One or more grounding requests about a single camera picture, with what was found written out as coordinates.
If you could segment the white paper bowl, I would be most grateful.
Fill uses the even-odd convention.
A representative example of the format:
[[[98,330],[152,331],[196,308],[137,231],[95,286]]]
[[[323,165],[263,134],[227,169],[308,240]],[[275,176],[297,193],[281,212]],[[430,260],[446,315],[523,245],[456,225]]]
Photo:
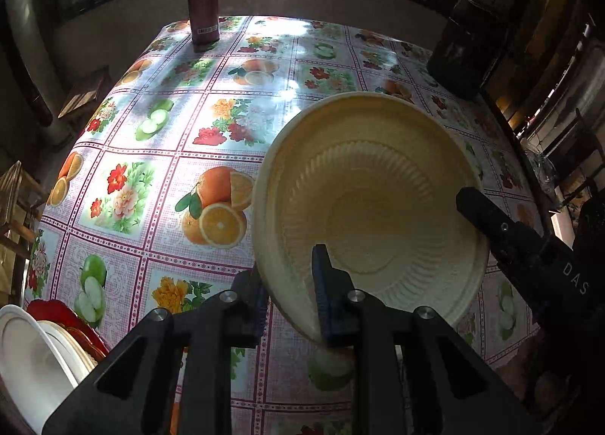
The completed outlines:
[[[23,308],[3,306],[0,331],[2,381],[27,424],[40,434],[78,382],[48,335]]]

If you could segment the cream plastic bowl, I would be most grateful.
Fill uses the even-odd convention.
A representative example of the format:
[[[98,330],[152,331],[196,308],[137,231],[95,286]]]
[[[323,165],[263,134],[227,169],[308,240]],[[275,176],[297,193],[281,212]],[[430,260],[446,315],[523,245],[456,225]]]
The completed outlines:
[[[81,383],[96,367],[96,361],[64,328],[47,320],[39,320],[38,324],[59,351],[76,381]]]
[[[411,103],[349,92],[301,110],[256,176],[252,243],[273,302],[321,342],[312,250],[386,306],[434,308],[449,324],[467,312],[489,250],[455,205],[481,181],[461,143]]]

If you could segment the red plastic basin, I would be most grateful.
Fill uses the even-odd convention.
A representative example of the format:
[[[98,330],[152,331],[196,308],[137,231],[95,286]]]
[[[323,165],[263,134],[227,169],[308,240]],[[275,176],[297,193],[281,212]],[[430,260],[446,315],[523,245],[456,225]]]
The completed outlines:
[[[37,299],[26,310],[37,320],[48,320],[62,327],[94,360],[101,361],[108,355],[104,340],[64,302]]]

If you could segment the dark wooden chair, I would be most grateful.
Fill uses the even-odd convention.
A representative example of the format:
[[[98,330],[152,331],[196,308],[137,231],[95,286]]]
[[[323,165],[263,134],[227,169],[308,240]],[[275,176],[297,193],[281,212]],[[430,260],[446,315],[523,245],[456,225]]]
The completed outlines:
[[[594,152],[599,155],[601,163],[604,163],[602,143],[577,108],[572,121],[543,153],[550,169],[550,190],[554,191]]]

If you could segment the floral fruit tablecloth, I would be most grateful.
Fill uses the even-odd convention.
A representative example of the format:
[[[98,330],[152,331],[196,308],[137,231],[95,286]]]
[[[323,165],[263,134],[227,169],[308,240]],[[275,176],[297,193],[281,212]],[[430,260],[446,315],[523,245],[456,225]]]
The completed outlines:
[[[219,33],[203,49],[188,23],[166,26],[102,101],[49,197],[27,306],[64,302],[110,352],[152,310],[195,310],[238,273],[258,271],[252,203],[265,154],[301,110],[349,92],[393,96],[432,116],[461,143],[476,189],[511,220],[539,226],[504,124],[483,99],[438,84],[422,48],[271,16],[228,17]],[[488,250],[473,302],[449,325],[493,370],[533,323]],[[352,350],[304,338],[262,284],[264,334],[231,351],[229,434],[355,434]]]

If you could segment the black cylindrical pot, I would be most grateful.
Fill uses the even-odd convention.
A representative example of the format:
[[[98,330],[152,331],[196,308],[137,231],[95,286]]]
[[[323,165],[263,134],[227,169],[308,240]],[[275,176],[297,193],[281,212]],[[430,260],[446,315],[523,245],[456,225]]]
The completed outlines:
[[[497,59],[503,38],[503,27],[492,10],[475,0],[458,0],[427,71],[456,97],[473,99]]]

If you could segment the wooden stool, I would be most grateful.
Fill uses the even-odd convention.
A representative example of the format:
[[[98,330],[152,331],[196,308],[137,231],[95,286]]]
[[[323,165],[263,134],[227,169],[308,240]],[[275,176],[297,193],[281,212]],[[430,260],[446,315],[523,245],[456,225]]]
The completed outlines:
[[[70,90],[57,117],[62,119],[79,108],[86,107],[91,102],[103,100],[112,86],[112,78],[107,65],[79,78]]]

